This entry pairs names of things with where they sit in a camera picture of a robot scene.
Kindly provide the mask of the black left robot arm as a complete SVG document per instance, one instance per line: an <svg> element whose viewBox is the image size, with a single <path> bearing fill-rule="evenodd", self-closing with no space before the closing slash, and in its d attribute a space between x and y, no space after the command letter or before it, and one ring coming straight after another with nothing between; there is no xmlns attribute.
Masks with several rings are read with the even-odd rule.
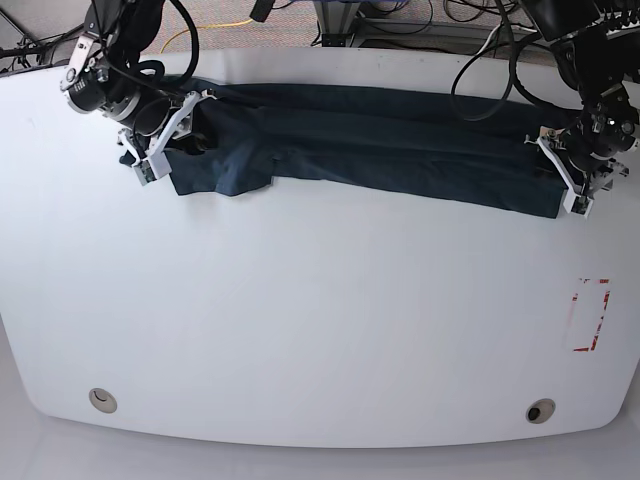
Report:
<svg viewBox="0 0 640 480"><path fill-rule="evenodd" d="M625 79L639 80L639 4L636 1L524 1L536 28L516 44L509 63L538 40L550 49L564 83L581 99L563 110L566 123L541 128L536 143L566 185L566 212L586 217L594 195L608 190L628 168L616 155L639 146L639 110Z"/></svg>

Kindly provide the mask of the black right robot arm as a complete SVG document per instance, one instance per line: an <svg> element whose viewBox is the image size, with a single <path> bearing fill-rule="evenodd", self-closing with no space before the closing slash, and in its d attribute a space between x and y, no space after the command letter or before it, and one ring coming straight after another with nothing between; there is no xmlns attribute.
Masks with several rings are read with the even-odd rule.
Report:
<svg viewBox="0 0 640 480"><path fill-rule="evenodd" d="M190 37L190 60L181 75L170 77L162 62L141 57L160 30L163 2L94 1L60 83L74 111L99 112L120 125L119 161L142 184L171 173L168 152L195 156L217 145L201 110L213 95L188 87L199 63L198 29L182 2L172 5Z"/></svg>

